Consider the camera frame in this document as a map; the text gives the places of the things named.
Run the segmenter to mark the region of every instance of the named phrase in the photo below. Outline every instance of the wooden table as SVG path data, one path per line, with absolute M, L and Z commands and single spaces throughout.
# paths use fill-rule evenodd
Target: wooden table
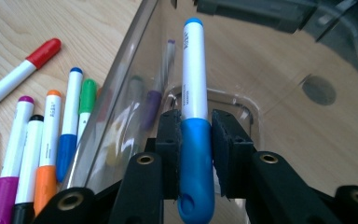
M 46 94 L 55 89 L 64 104 L 74 66 L 101 87 L 140 2 L 0 1 L 0 79 L 45 41 L 62 42 L 56 56 L 0 103 L 0 173 L 18 99 L 32 96 L 34 113 L 43 115 Z

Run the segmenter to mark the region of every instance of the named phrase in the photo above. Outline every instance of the pink marker cap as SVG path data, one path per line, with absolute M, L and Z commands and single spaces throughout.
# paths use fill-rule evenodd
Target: pink marker cap
M 25 101 L 25 102 L 29 102 L 29 103 L 33 104 L 34 98 L 32 98 L 31 96 L 24 95 L 24 96 L 20 97 L 19 102 L 20 101 Z
M 0 224 L 11 223 L 11 214 L 16 201 L 18 177 L 0 178 Z

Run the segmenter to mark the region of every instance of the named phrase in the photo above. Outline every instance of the purple marker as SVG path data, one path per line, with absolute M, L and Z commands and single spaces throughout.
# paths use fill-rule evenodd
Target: purple marker
M 24 150 L 27 124 L 34 112 L 34 99 L 22 96 L 17 102 L 4 166 L 0 176 L 0 223 L 11 223 Z
M 162 64 L 159 72 L 155 76 L 154 87 L 147 93 L 145 104 L 145 119 L 142 122 L 142 128 L 148 130 L 154 124 L 156 115 L 158 113 L 159 105 L 161 104 L 162 93 L 167 84 L 168 75 L 173 65 L 175 56 L 175 41 L 168 40 L 165 54 L 162 55 Z

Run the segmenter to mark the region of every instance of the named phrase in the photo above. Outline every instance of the clear plastic container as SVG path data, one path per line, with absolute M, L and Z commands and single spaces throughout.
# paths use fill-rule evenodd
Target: clear plastic container
M 282 155 L 311 187 L 334 195 L 339 186 L 358 185 L 358 36 L 335 42 L 344 34 L 337 22 L 331 35 L 318 39 L 327 13 L 290 34 L 198 13 L 192 1 L 179 1 L 177 8 L 174 2 L 140 5 L 62 189 L 106 189 L 156 136 L 158 119 L 148 130 L 141 123 L 169 39 L 175 40 L 174 64 L 158 113 L 180 109 L 183 27 L 194 16 L 204 25 L 210 111 L 235 115 L 257 150 Z M 167 223 L 181 222 L 176 204 L 165 207 Z M 213 223 L 244 220 L 244 200 L 216 194 Z

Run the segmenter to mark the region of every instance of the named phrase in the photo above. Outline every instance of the green marker cap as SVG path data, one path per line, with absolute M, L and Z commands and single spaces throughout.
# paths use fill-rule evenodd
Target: green marker cap
M 79 114 L 91 113 L 97 98 L 97 83 L 91 78 L 87 78 L 83 82 L 80 93 Z

